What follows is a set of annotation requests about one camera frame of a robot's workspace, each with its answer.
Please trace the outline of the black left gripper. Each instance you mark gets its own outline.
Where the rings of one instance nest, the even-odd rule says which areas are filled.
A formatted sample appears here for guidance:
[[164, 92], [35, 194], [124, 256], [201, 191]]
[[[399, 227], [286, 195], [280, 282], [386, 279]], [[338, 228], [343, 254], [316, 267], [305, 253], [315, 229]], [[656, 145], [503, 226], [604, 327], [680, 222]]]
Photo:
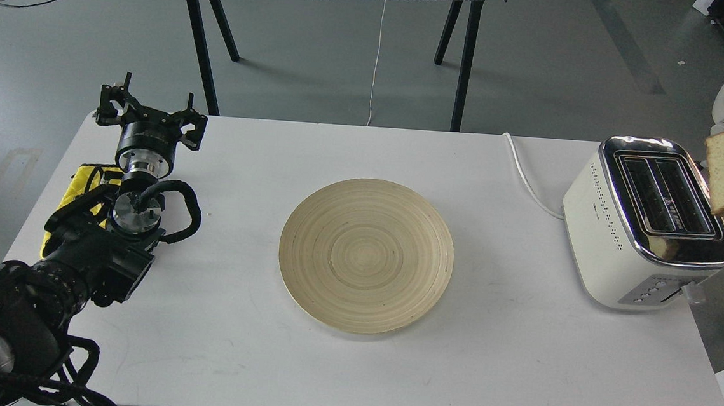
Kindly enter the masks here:
[[199, 151], [208, 117], [194, 108], [194, 93], [188, 93], [185, 109], [165, 113], [145, 107], [136, 109], [136, 99], [128, 91], [132, 72], [123, 82], [103, 85], [94, 112], [99, 126], [121, 128], [115, 162], [122, 171], [169, 175], [174, 169], [177, 144]]

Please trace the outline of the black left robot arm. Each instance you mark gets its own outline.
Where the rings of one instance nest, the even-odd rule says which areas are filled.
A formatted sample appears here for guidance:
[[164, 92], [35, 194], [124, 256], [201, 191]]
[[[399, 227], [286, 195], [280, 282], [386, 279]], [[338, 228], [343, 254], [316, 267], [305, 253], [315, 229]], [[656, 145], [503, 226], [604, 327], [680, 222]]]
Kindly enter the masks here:
[[93, 303], [125, 302], [154, 261], [158, 244], [194, 235], [202, 212], [188, 183], [169, 180], [177, 144], [197, 151], [208, 117], [142, 105], [123, 84], [105, 85], [96, 124], [119, 126], [113, 173], [59, 207], [35, 264], [0, 263], [0, 406], [117, 406], [90, 389], [99, 363], [95, 341], [69, 333], [72, 317]]

